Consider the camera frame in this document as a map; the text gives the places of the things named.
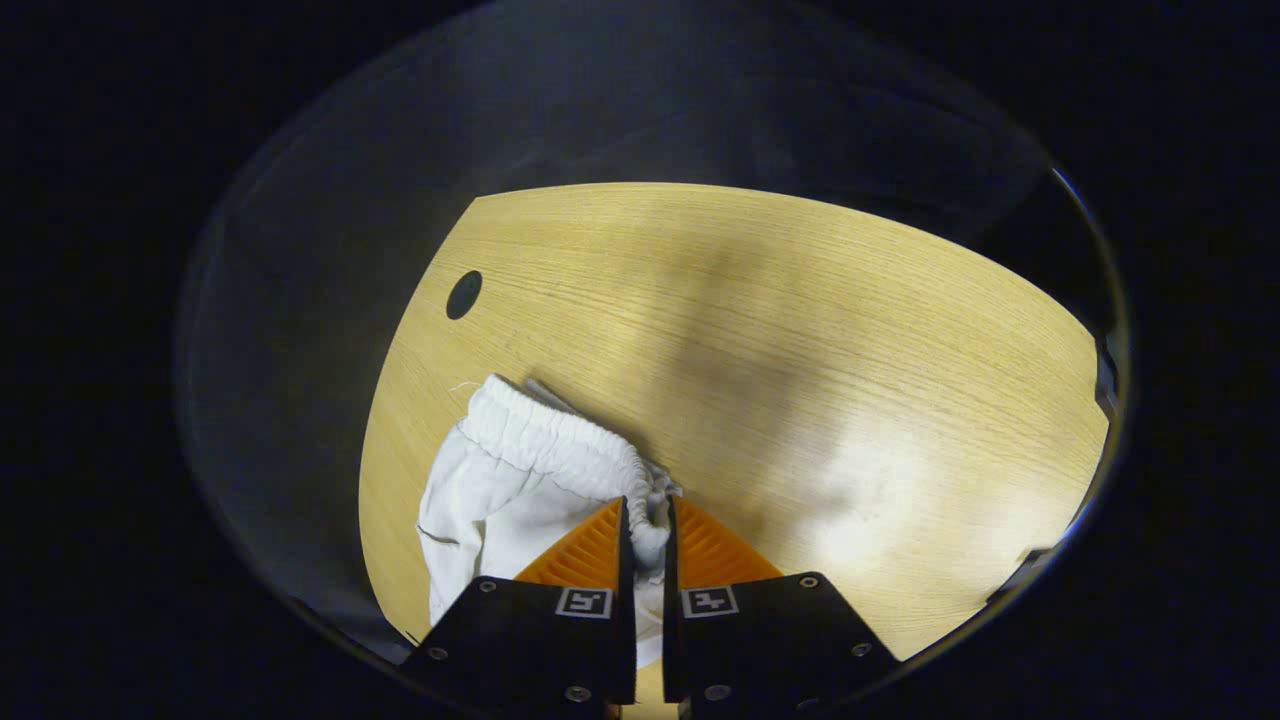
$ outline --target white fabric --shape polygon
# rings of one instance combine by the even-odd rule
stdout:
[[[476,575],[515,577],[591,512],[626,497],[637,666],[655,660],[672,483],[648,468],[621,437],[490,375],[444,438],[419,506],[431,624]]]

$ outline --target white pants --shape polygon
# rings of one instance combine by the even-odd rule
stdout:
[[[497,375],[444,438],[419,506],[435,625],[476,575],[512,578],[568,530],[625,497],[636,559],[637,666],[662,652],[669,479],[635,447]]]

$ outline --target wood grain surface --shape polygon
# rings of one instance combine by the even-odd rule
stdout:
[[[483,290],[449,320],[468,270]],[[826,573],[899,659],[1056,543],[1107,429],[1089,333],[925,232],[726,187],[480,197],[404,310],[365,436],[365,560],[413,642],[419,500],[465,383],[489,373],[621,433],[781,571]],[[640,671],[628,717],[675,716],[660,678]]]

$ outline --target cloth fold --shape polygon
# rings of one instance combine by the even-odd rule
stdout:
[[[562,401],[559,406],[567,409]],[[431,624],[472,578],[515,577],[617,497],[627,503],[637,601],[650,596],[652,588],[640,588],[660,585],[667,493],[675,488],[666,473],[659,477],[650,468],[620,436],[489,375],[440,446],[419,506]],[[641,612],[641,605],[650,611]],[[654,621],[652,603],[636,607],[637,637],[649,638],[637,646],[644,665],[657,657],[646,648],[654,644]],[[660,635],[660,615],[657,620]]]

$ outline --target dark background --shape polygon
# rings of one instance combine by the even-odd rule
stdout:
[[[1074,172],[1133,286],[1140,407],[1100,523],[1010,616],[868,715],[1275,715],[1265,465],[1274,378],[1277,63],[1261,15],[1085,3],[954,15],[844,8],[970,81]],[[280,606],[232,553],[178,448],[174,302],[207,210],[270,135],[439,20],[232,3],[17,15],[6,464],[20,716],[348,715],[430,708]],[[28,200],[31,190],[35,199]],[[27,523],[18,523],[26,528]]]

